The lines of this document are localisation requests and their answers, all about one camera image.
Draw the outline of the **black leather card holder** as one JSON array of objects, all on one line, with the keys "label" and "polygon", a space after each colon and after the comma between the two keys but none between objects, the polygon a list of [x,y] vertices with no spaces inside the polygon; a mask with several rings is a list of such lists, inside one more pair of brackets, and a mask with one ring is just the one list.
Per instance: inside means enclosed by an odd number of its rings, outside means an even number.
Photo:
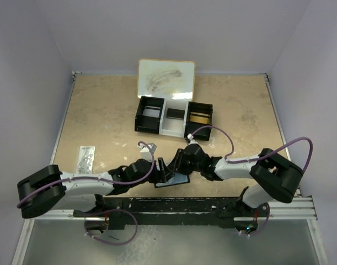
[{"label": "black leather card holder", "polygon": [[189,175],[184,175],[180,173],[175,173],[174,176],[165,183],[157,183],[155,184],[155,188],[163,188],[163,187],[170,187],[170,186],[175,186],[175,185],[180,185],[180,184],[186,184],[190,183],[190,177]]}]

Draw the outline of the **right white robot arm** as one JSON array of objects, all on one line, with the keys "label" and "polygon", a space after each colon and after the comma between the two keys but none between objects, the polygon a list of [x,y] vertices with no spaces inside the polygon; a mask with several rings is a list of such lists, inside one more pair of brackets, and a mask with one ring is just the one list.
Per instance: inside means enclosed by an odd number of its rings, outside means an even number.
[{"label": "right white robot arm", "polygon": [[256,208],[271,200],[290,203],[303,177],[303,170],[293,162],[264,148],[258,155],[238,160],[213,157],[198,144],[178,149],[168,168],[184,175],[200,173],[209,181],[226,181],[232,178],[250,178],[256,185],[246,187],[237,202],[237,210],[249,216]]}]

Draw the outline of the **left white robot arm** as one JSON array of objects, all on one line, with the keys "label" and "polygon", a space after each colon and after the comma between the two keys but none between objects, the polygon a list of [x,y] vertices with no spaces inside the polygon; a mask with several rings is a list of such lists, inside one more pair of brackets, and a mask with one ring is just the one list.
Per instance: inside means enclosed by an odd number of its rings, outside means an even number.
[{"label": "left white robot arm", "polygon": [[65,209],[100,216],[105,211],[104,196],[124,194],[145,182],[166,183],[173,175],[162,158],[154,162],[141,158],[98,174],[62,172],[58,165],[49,165],[17,184],[17,207],[25,219]]}]

